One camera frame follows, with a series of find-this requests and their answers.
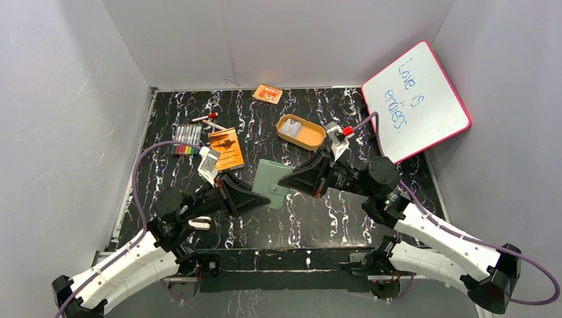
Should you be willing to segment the mint green card holder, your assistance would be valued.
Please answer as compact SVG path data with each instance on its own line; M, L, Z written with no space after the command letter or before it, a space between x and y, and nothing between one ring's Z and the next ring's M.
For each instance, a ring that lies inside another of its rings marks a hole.
M278 182L290 175L293 167L271 160L260 159L254 177L252 191L269 198L267 207L281 209L290 192L288 187L279 185Z

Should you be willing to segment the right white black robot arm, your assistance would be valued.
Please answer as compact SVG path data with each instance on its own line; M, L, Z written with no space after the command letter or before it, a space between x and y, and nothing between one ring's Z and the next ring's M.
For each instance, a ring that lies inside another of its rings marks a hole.
M413 196L401 190L401 180L387 157L378 156L358 170L319 150L278 183L314 197L329 188L366 197L361 207L375 223L431 247L427 251L385 239L373 256L378 272L421 274L465 292L491 313L504 314L520 277L521 250L512 244L480 245L476 238L418 207Z

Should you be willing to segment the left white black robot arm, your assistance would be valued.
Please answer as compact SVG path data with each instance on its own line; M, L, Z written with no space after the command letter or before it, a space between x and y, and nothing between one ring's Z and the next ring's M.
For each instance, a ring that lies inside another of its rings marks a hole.
M210 228L210 214L229 217L270 204L270 199L232 173L219 174L199 191L169 187L153 207L155 218L119 250L73 277L52 282L56 317L102 317L119 302L162 278L189 276L201 268L196 249L188 243L195 231Z

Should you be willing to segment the white eraser block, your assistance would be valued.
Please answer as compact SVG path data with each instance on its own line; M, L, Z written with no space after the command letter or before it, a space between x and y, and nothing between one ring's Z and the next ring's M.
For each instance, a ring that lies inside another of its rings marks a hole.
M189 220L188 224L197 231L208 231L211 228L211 217L197 217Z

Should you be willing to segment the tan oval tray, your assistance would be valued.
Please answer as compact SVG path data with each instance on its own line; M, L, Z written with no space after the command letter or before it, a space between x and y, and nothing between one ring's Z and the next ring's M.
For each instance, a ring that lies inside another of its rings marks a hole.
M279 131L288 119L294 119L302 123L302 129L297 138L290 138ZM281 116L276 124L276 131L281 139L312 152L320 148L327 136L323 127L293 114Z

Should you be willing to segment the orange paperback book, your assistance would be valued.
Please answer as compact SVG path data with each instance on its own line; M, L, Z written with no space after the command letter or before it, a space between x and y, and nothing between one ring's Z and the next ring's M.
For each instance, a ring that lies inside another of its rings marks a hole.
M208 135L210 148L221 155L215 165L218 172L245 167L245 161L235 128L216 131Z

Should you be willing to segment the pack of coloured markers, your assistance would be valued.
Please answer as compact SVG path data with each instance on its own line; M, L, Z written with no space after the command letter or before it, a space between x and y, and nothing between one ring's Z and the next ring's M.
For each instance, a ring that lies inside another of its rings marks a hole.
M181 143L187 142L189 145L176 144L172 147L172 153L177 156L187 156L198 154L199 150L194 145L199 146L201 141L202 127L196 124L178 125L174 133L174 140Z

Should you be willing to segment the white marker pen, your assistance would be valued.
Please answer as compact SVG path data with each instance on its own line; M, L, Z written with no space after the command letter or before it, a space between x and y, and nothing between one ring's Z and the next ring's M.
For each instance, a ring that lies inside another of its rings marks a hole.
M213 123L213 122L211 122L211 121L209 121L209 120L206 120L206 119L202 120L202 122L203 122L204 124L210 126L210 127L213 127L213 128L215 128L215 129L219 130L219 131L225 131L225 130L227 130L227 128L222 127L222 126L220 126L220 125L217 125L216 123Z

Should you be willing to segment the red capped marker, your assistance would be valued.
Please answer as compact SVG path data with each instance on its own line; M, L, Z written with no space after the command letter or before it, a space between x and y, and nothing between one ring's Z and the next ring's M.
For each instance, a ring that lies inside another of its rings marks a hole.
M192 119L191 122L192 122L192 123L195 123L195 122L202 121L202 120L213 119L213 118L216 118L217 116L218 116L218 113L217 113L217 112L213 112L213 113L210 113L210 114L208 114L208 115L204 115L204 116L201 116L201 117L196 117L196 118Z

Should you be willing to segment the pink framed whiteboard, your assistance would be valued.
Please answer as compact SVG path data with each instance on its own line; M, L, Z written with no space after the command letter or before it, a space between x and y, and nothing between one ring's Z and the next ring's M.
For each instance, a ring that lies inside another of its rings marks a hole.
M380 141L397 164L467 130L472 119L431 44L423 40L364 82Z

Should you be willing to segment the black aluminium base frame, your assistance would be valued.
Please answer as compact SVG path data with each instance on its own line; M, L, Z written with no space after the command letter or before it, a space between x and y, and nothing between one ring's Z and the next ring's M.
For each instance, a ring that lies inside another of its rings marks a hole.
M162 285L177 301L242 290L342 290L396 297L413 274L375 260L372 247L199 250Z

